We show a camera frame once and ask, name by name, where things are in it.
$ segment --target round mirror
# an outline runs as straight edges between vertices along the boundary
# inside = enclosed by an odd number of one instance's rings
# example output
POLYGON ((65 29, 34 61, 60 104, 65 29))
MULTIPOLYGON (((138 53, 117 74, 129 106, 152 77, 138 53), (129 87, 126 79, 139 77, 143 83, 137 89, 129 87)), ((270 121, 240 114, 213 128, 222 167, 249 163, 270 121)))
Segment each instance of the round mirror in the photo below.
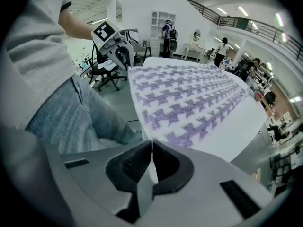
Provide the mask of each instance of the round mirror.
POLYGON ((200 30, 197 29, 193 34, 193 40, 198 41, 200 39, 200 34, 201 34, 200 30))

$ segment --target purple houndstooth fabric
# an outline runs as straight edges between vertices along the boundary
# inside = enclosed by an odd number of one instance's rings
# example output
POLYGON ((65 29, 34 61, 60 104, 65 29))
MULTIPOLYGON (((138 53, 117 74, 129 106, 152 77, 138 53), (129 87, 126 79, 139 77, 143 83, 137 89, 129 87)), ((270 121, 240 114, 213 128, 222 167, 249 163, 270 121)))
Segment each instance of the purple houndstooth fabric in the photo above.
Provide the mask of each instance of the purple houndstooth fabric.
POLYGON ((200 144, 247 96, 213 63, 136 67, 128 74, 147 135, 172 145, 200 144))

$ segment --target jeans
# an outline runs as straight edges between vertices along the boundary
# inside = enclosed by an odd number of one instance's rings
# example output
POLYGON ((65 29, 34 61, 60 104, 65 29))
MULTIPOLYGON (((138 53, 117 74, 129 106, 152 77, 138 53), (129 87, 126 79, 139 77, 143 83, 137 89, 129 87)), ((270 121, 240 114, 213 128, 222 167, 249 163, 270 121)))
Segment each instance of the jeans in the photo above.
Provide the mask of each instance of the jeans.
POLYGON ((58 148, 60 154, 105 149, 99 139, 137 143, 133 130, 77 75, 63 83, 39 108, 27 131, 58 148))

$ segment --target railing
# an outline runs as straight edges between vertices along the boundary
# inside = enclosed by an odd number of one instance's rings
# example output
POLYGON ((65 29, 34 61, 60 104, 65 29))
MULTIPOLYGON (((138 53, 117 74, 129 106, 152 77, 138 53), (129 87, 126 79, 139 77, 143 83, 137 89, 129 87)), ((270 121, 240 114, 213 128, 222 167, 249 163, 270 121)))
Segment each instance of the railing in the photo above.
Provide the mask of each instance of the railing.
POLYGON ((211 9, 191 0, 187 0, 191 5, 193 5, 199 13, 202 14, 203 17, 207 18, 208 20, 218 24, 220 21, 220 15, 216 12, 212 11, 211 9))
POLYGON ((284 33, 282 30, 272 27, 268 24, 247 18, 222 17, 216 12, 197 2, 191 0, 187 1, 192 4, 199 11, 199 13, 202 14, 203 17, 214 22, 215 24, 246 30, 263 38, 266 38, 279 45, 303 65, 303 46, 290 35, 284 33))

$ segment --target human arm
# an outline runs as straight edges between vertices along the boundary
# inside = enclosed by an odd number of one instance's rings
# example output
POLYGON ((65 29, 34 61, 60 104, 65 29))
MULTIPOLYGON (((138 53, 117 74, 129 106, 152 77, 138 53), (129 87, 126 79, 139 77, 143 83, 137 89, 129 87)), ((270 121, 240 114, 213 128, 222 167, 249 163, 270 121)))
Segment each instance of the human arm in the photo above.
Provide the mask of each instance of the human arm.
POLYGON ((163 28, 162 28, 162 36, 163 38, 165 37, 165 30, 167 28, 167 25, 164 25, 163 28))
POLYGON ((68 8, 60 12, 58 22, 68 36, 78 39, 92 40, 92 28, 84 22, 73 17, 68 8))

